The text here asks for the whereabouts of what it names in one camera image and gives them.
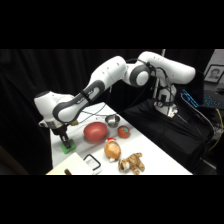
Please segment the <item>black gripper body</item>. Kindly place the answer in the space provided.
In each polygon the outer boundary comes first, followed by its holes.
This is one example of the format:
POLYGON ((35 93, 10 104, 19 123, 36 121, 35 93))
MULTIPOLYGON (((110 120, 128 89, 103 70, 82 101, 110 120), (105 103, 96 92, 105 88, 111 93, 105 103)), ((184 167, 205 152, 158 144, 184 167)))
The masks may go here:
POLYGON ((55 135, 64 136, 64 137, 67 136, 67 127, 68 127, 68 124, 62 124, 62 125, 59 125, 59 126, 51 124, 49 126, 49 128, 52 130, 52 132, 55 135))

